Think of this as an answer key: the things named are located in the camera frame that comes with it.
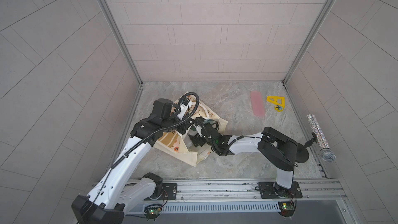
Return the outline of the floral canvas tote bag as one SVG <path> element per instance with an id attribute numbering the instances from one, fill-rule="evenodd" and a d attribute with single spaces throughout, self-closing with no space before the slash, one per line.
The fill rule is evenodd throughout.
<path id="1" fill-rule="evenodd" d="M 154 147 L 191 166 L 197 166 L 211 152 L 229 153 L 230 135 L 224 136 L 227 121 L 202 104 L 197 94 L 187 92 L 174 102 L 173 120 L 187 119 L 182 125 L 164 132 Z"/>

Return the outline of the pink pencil case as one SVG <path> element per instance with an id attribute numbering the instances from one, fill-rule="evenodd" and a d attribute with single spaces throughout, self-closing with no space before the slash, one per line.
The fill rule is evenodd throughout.
<path id="1" fill-rule="evenodd" d="M 253 114 L 256 117 L 265 117 L 265 108 L 262 93 L 260 91 L 251 91 L 250 100 Z"/>

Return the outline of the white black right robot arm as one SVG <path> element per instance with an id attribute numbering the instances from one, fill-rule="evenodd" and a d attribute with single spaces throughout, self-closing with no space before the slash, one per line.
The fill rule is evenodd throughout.
<path id="1" fill-rule="evenodd" d="M 198 145 L 208 144 L 221 157 L 246 152 L 261 153 L 277 168 L 276 189 L 291 189 L 296 164 L 306 163 L 309 159 L 307 146 L 272 127 L 265 127 L 257 134 L 236 136 L 222 135 L 203 118 L 194 120 L 192 126 L 197 133 L 190 136 L 191 141 Z"/>

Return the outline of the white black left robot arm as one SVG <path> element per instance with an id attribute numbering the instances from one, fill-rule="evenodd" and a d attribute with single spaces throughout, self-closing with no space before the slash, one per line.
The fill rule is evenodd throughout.
<path id="1" fill-rule="evenodd" d="M 158 99 L 149 117 L 138 122 L 117 160 L 99 183 L 86 195 L 77 196 L 72 210 L 79 224 L 120 224 L 125 215 L 143 200 L 158 200 L 165 196 L 163 179 L 153 173 L 146 174 L 130 189 L 125 190 L 132 173 L 156 141 L 165 132 L 181 127 L 187 130 L 198 109 L 199 96 L 184 94 L 174 104 Z"/>

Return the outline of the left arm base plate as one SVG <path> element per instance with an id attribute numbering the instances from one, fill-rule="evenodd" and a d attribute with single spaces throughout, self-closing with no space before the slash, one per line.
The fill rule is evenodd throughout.
<path id="1" fill-rule="evenodd" d="M 156 185 L 154 193 L 145 201 L 165 201 L 175 200 L 177 194 L 176 183 L 163 183 L 162 186 Z"/>

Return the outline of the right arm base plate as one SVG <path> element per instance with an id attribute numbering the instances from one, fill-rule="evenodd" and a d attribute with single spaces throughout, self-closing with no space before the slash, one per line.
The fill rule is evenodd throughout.
<path id="1" fill-rule="evenodd" d="M 259 182 L 256 187 L 262 199 L 301 199 L 303 194 L 297 181 L 290 189 L 277 185 L 276 182 Z"/>

